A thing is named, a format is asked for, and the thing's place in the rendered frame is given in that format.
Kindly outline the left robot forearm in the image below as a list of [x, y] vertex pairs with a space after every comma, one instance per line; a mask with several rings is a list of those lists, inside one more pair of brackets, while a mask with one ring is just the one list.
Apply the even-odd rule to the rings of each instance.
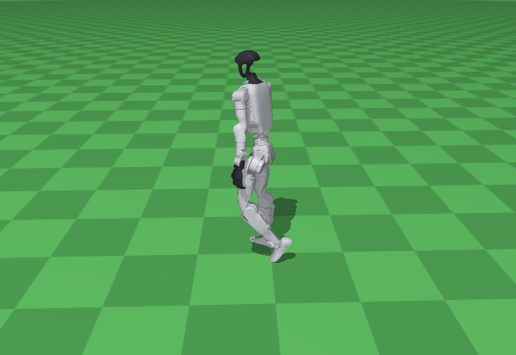
[[236, 125], [234, 127], [234, 134], [235, 134], [234, 164], [239, 166], [239, 164], [242, 160], [244, 160], [244, 164], [245, 164], [245, 158], [247, 156], [246, 143], [248, 142], [248, 139], [246, 138], [243, 126], [241, 126], [241, 125]]

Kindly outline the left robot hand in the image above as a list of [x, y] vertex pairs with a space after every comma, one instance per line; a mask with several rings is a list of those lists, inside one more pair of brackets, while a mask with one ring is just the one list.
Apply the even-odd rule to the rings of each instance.
[[242, 160], [239, 164], [239, 166], [234, 164], [234, 169], [231, 174], [231, 178], [233, 179], [233, 185], [240, 189], [246, 189], [246, 187], [243, 187], [243, 175], [242, 175], [242, 169], [244, 169], [244, 160]]

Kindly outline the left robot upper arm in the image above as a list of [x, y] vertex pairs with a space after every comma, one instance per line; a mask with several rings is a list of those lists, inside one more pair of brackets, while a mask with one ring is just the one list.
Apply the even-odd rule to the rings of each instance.
[[[249, 99], [248, 88], [241, 88], [232, 94], [232, 101], [235, 106], [235, 117], [238, 119], [236, 125], [243, 126], [244, 132], [248, 130], [247, 101]], [[234, 127], [233, 127], [234, 131]]]

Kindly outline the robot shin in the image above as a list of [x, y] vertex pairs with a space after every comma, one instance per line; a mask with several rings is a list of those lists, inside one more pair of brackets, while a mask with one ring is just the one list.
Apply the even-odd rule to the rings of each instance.
[[240, 213], [240, 216], [260, 235], [264, 236], [269, 242], [273, 243], [276, 247], [281, 246], [281, 242], [276, 234], [271, 229], [271, 225], [267, 219], [263, 216], [260, 211], [256, 211], [255, 207], [246, 207], [243, 211], [244, 216]]
[[[272, 197], [273, 197], [273, 195], [272, 195]], [[273, 198], [273, 201], [274, 201], [274, 198]], [[274, 206], [273, 206], [273, 204], [270, 207], [263, 208], [263, 207], [260, 206], [260, 204], [258, 203], [258, 199], [257, 199], [257, 207], [258, 207], [258, 211], [260, 211], [263, 214], [263, 216], [267, 219], [269, 224], [272, 225], [272, 223], [273, 223], [273, 213], [274, 213]], [[263, 240], [268, 241], [265, 238], [263, 238]]]

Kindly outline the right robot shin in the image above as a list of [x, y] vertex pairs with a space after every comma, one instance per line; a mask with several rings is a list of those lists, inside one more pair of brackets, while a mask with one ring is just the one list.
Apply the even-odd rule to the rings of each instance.
[[[272, 197], [273, 197], [273, 195], [272, 195]], [[273, 201], [274, 201], [274, 198], [273, 198]], [[272, 223], [273, 223], [273, 213], [274, 213], [274, 206], [273, 206], [273, 204], [270, 207], [263, 208], [263, 207], [260, 206], [260, 204], [258, 203], [258, 199], [257, 199], [257, 207], [258, 207], [258, 211], [260, 211], [263, 214], [263, 216], [267, 219], [269, 224], [272, 225]], [[265, 238], [263, 238], [263, 240], [268, 241]]]

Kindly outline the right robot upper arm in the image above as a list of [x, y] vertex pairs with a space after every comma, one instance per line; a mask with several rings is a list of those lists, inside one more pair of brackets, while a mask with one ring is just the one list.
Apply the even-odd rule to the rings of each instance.
[[268, 83], [268, 86], [269, 86], [269, 89], [270, 89], [270, 95], [271, 95], [272, 94], [272, 90], [273, 90], [273, 85], [270, 82], [267, 82], [267, 83]]

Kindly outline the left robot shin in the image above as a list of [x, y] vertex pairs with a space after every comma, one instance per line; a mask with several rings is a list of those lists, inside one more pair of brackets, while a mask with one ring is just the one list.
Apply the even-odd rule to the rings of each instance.
[[281, 246], [281, 242], [276, 234], [271, 229], [271, 225], [267, 219], [263, 216], [260, 211], [256, 211], [255, 207], [246, 207], [243, 211], [244, 216], [240, 213], [240, 216], [260, 235], [264, 236], [269, 242], [273, 243], [276, 247]]

